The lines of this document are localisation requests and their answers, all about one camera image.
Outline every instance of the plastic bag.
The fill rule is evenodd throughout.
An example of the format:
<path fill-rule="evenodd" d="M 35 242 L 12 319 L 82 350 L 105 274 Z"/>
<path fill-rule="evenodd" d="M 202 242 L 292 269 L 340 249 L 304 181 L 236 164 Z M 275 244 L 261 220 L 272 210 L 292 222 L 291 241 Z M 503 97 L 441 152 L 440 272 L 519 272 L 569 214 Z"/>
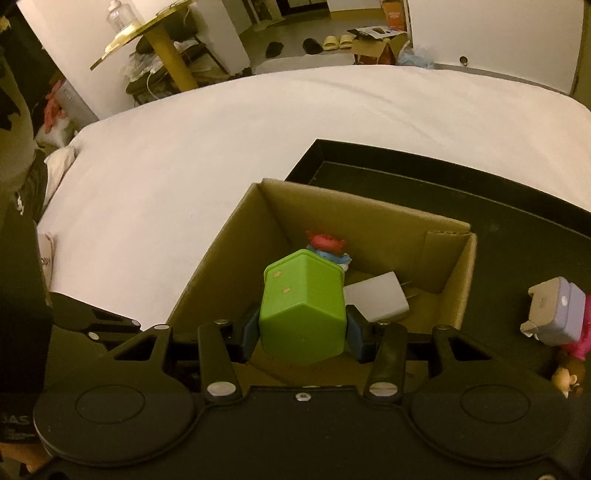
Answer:
<path fill-rule="evenodd" d="M 435 62 L 432 59 L 428 58 L 426 55 L 422 56 L 414 52 L 413 48 L 410 46 L 410 40 L 407 41 L 400 50 L 396 65 L 402 67 L 421 67 L 422 69 L 435 68 Z"/>

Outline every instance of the glass jar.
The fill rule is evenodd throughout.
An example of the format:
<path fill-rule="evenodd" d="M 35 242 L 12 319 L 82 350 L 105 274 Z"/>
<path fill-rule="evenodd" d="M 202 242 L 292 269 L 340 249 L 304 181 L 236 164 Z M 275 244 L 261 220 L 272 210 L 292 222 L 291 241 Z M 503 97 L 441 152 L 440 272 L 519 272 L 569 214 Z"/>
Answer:
<path fill-rule="evenodd" d="M 109 5 L 107 22 L 113 27 L 115 33 L 128 30 L 128 27 L 130 26 L 133 26 L 134 28 L 140 27 L 134 11 L 128 4 L 122 4 L 120 0 L 113 0 Z"/>

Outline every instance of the cabinet door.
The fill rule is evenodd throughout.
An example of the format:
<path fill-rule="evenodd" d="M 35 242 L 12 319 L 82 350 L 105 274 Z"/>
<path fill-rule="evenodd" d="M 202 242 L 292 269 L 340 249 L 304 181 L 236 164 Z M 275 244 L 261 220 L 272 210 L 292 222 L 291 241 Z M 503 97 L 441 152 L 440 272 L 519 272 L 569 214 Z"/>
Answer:
<path fill-rule="evenodd" d="M 407 0 L 413 44 L 436 63 L 497 72 L 570 93 L 584 0 Z"/>

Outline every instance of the white bed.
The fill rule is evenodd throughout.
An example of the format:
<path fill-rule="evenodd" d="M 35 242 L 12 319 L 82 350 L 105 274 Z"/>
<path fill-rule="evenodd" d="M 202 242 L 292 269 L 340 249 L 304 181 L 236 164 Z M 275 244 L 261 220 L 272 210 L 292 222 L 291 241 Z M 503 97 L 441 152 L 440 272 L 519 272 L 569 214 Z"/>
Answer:
<path fill-rule="evenodd" d="M 40 223 L 56 236 L 52 290 L 144 328 L 165 322 L 249 184 L 284 179 L 317 138 L 477 168 L 591 211 L 591 113 L 566 96 L 413 67 L 260 75 L 74 139 L 79 156 Z"/>

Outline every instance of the pink toy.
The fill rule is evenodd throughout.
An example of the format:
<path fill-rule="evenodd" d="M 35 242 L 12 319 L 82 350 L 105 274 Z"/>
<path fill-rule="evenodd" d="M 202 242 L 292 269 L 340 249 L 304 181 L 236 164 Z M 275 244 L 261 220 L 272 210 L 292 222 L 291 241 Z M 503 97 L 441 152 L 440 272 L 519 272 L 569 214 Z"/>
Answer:
<path fill-rule="evenodd" d="M 59 80 L 51 89 L 51 92 L 45 96 L 48 100 L 47 105 L 45 106 L 45 121 L 43 124 L 45 125 L 45 133 L 48 134 L 51 132 L 51 129 L 56 124 L 56 120 L 58 118 L 65 118 L 67 117 L 67 113 L 64 109 L 61 108 L 60 102 L 56 99 L 56 93 L 61 88 L 63 82 Z"/>
<path fill-rule="evenodd" d="M 561 346 L 562 350 L 570 352 L 570 356 L 584 361 L 585 355 L 591 351 L 591 295 L 585 297 L 585 313 L 583 315 L 583 328 L 578 342 Z"/>
<path fill-rule="evenodd" d="M 323 252 L 328 252 L 333 254 L 337 257 L 341 257 L 345 254 L 345 245 L 347 242 L 345 240 L 337 240 L 332 235 L 326 235 L 325 233 L 312 233 L 309 230 L 306 232 L 308 235 L 308 240 L 310 241 L 310 245 L 313 246 L 315 249 L 321 250 Z"/>

